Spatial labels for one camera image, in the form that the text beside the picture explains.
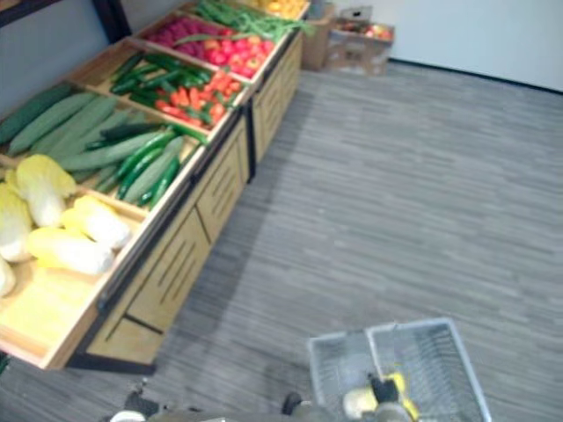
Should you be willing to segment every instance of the metal basket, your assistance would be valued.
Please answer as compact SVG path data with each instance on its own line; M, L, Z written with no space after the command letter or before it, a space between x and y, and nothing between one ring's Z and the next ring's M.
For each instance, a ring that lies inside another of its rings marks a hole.
M490 422L483 392L449 319L387 324L309 342L317 403L347 421L342 399L368 386L369 373L399 371L421 422Z

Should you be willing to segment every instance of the tomato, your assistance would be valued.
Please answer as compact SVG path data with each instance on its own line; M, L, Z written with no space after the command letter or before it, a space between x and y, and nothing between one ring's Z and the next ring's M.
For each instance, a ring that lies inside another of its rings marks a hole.
M266 54L269 54L275 48L274 42L270 40L262 41L260 46L262 47L262 51Z
M219 50L212 50L209 54L209 61L217 66L223 66L227 62L227 56Z
M219 44L219 41L217 40L204 40L203 41L203 48L206 50L213 50L216 48L220 48L221 45Z
M242 75L243 74L243 69L245 67L241 64L231 64L230 69L235 72L238 75Z
M248 49L248 41L247 40L236 40L235 41L235 48L237 51L245 51Z
M243 64L245 61L243 60L243 58L240 56L239 53L234 53L233 55L230 56L229 59L229 66L234 66L237 64Z
M250 54L250 51L248 51L248 50L243 50L243 51L239 52L238 54L240 55L240 58L243 62L246 62L252 56Z
M249 44L254 46L259 46L260 43L262 42L262 39L258 35L251 35L246 40L248 41Z
M260 61L256 57L253 57L253 58L248 59L246 61L246 67L249 68L249 69L256 70L260 67L261 64L262 63L260 63Z
M250 52L251 57L256 57L256 55L262 54L262 48L260 48L260 45L258 44L251 44L251 47L248 51Z
M223 52L224 55L227 56L227 58L230 58L232 55L234 55L237 52L237 50L233 47L232 42L230 44L222 45L221 51Z
M252 77L254 76L254 72L255 72L255 71L256 71L255 69L250 69L250 68L247 68L246 66L244 66L244 67L240 70L239 75L242 75L242 76L244 76L244 77L247 77L247 78L249 78L249 79L252 79Z

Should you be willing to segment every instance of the cardboard box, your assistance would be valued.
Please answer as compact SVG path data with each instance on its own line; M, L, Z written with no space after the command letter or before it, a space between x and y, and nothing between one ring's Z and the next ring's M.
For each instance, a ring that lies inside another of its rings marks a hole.
M367 76L385 73L395 28L374 24L370 18L369 6L340 13L329 36L326 54L329 69L356 70Z
M303 39L302 69L319 71L325 66L328 37L335 19L334 4L325 7L325 13L320 20L308 20L307 23L315 26L315 34L311 37L305 35Z

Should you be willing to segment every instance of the wall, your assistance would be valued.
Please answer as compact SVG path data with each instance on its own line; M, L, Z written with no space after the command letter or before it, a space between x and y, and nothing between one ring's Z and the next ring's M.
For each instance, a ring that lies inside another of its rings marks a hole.
M106 45L90 0L64 0L0 28L0 116Z
M561 0L335 0L397 26L391 56L563 91Z
M121 0L129 25L137 32L186 0Z

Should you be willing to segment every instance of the baseboard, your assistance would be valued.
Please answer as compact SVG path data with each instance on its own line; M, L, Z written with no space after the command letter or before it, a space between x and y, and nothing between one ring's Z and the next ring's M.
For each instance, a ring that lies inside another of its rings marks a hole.
M416 66L416 67L419 67L419 68L444 70L446 72L458 73L458 74L461 74L461 75L480 77L481 79L488 79L489 81L503 82L505 84L511 84L511 85L516 85L516 86L522 86L522 87L525 87L525 88L531 88L532 90L538 90L538 91L550 92L552 94L563 95L563 91L553 90L551 88L545 88L543 86L525 84L524 82L511 81L509 79L503 79L501 77L496 77L496 76L481 75L480 73L468 72L466 70L444 68L443 66L435 66L433 64L425 64L425 63L420 63L420 62L411 62L411 61L402 60L402 59L392 59L391 58L391 59L389 59L389 61L394 62L394 63L406 64L408 66Z

